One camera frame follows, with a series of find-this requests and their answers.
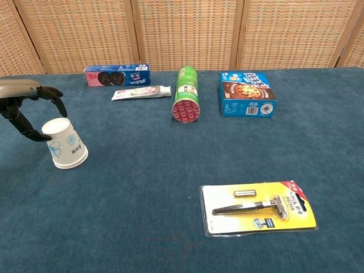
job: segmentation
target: blue tablecloth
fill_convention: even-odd
[[[222,117],[219,72],[201,115],[172,98],[113,101],[83,75],[23,76],[64,93],[89,157],[57,169],[45,143],[0,119],[0,272],[364,272],[364,69],[266,71],[272,118]],[[171,85],[176,72],[152,72]],[[40,130],[49,101],[21,111]],[[207,238],[201,185],[294,180],[319,229]]]

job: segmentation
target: yellow razor package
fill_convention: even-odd
[[[205,234],[315,229],[312,208],[294,181],[200,187]]]

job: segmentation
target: paper cup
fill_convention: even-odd
[[[43,125],[42,132],[52,137],[47,145],[57,168],[77,167],[88,157],[89,152],[69,119],[52,119]]]

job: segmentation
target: robotic hand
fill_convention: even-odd
[[[66,117],[67,111],[60,99],[62,96],[62,92],[56,88],[41,86],[35,80],[0,80],[0,114],[27,138],[33,141],[48,141],[52,138],[34,130],[27,118],[19,111],[19,108],[26,98],[34,101],[43,98],[51,100],[57,106],[61,115]]]

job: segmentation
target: green can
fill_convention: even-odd
[[[182,67],[177,74],[175,103],[172,115],[180,122],[193,122],[200,115],[198,77],[193,67]]]

